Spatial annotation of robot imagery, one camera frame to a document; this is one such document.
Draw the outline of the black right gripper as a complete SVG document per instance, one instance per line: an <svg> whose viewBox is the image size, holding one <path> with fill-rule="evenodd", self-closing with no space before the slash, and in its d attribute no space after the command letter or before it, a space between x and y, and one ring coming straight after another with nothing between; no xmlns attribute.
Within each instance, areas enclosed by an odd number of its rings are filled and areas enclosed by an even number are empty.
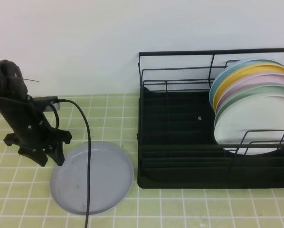
<svg viewBox="0 0 284 228"><path fill-rule="evenodd" d="M59 120L57 110L52 104L49 105ZM8 146L18 145L19 155L42 167L48 161L47 155L58 166L63 165L63 143L69 144L72 135L70 131L51 126L44 112L36 109L31 96L28 95L24 100L0 97L0 113L13 130L13 134L4 139Z"/></svg>

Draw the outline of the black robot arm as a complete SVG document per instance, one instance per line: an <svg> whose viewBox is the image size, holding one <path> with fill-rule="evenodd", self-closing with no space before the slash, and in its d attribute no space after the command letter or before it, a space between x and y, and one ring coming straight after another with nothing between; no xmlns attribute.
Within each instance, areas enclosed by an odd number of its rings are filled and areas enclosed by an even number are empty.
<svg viewBox="0 0 284 228"><path fill-rule="evenodd" d="M70 131L59 129L57 102L57 96L28 95L20 68L14 62L0 61L0 113L13 130L4 142L19 146L19 155L42 167L49 157L62 166L63 144L72 139Z"/></svg>

